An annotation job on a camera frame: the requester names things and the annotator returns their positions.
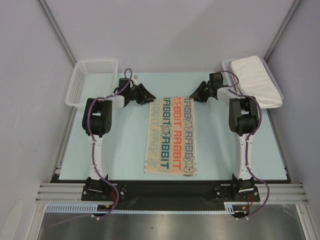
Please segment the printed letters towel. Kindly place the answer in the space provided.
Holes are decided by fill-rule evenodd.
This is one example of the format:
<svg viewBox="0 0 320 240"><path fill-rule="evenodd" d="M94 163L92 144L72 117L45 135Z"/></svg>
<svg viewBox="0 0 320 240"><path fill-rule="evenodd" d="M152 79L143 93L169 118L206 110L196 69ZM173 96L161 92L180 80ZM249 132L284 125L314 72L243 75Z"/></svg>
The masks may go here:
<svg viewBox="0 0 320 240"><path fill-rule="evenodd" d="M197 175L194 101L188 96L160 98L150 103L144 172Z"/></svg>

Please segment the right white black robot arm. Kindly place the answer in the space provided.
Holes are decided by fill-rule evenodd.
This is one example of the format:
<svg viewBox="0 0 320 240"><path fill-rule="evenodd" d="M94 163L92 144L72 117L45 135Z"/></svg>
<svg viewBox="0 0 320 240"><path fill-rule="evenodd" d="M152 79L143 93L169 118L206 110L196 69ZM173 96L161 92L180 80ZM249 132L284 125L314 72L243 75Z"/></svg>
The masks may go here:
<svg viewBox="0 0 320 240"><path fill-rule="evenodd" d="M230 196L242 201L255 187L251 158L254 134L262 122L259 103L255 97L236 92L231 85L224 84L221 71L210 73L209 80L202 81L190 98L200 103L214 98L229 107L228 125L235 138L235 171L232 174Z"/></svg>

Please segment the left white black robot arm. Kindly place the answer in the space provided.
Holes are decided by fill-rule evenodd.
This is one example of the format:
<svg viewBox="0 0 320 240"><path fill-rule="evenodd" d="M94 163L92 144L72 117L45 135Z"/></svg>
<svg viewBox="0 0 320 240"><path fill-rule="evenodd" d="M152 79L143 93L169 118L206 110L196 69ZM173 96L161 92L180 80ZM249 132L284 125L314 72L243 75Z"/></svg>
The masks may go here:
<svg viewBox="0 0 320 240"><path fill-rule="evenodd" d="M155 99L143 84L127 77L119 79L118 87L111 95L87 99L82 128L89 137L91 166L82 190L83 201L105 201L117 192L117 188L112 187L108 180L108 167L103 150L103 143L112 127L113 110L124 108L131 101L144 105Z"/></svg>

